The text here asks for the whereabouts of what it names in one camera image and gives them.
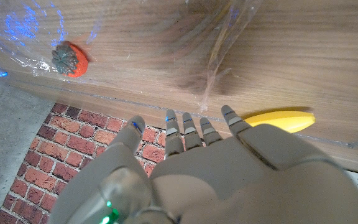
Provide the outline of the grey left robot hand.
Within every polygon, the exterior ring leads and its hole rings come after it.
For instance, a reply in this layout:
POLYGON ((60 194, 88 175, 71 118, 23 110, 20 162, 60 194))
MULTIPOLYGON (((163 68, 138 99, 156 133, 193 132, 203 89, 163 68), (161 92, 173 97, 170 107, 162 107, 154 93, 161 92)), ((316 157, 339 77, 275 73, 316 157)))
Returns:
POLYGON ((166 113, 163 161, 135 158, 145 122, 131 118, 55 202, 50 223, 358 223, 358 188, 327 154, 229 106, 231 137, 208 119, 166 113))

